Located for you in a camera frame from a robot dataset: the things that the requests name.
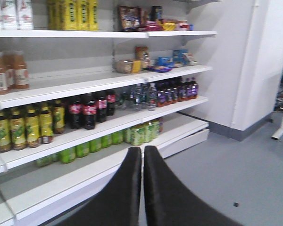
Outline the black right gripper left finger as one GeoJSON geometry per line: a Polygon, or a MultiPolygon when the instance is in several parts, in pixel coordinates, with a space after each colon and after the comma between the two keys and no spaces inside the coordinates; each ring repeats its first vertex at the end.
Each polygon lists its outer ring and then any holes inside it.
{"type": "Polygon", "coordinates": [[[130,147],[119,169],[92,200],[59,226],[137,226],[142,152],[130,147]]]}

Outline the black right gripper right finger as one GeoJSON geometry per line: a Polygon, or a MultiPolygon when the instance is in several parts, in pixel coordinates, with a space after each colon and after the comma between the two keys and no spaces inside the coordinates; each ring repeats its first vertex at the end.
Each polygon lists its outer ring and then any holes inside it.
{"type": "Polygon", "coordinates": [[[144,149],[144,198],[149,226],[238,226],[190,191],[155,146],[144,149]]]}

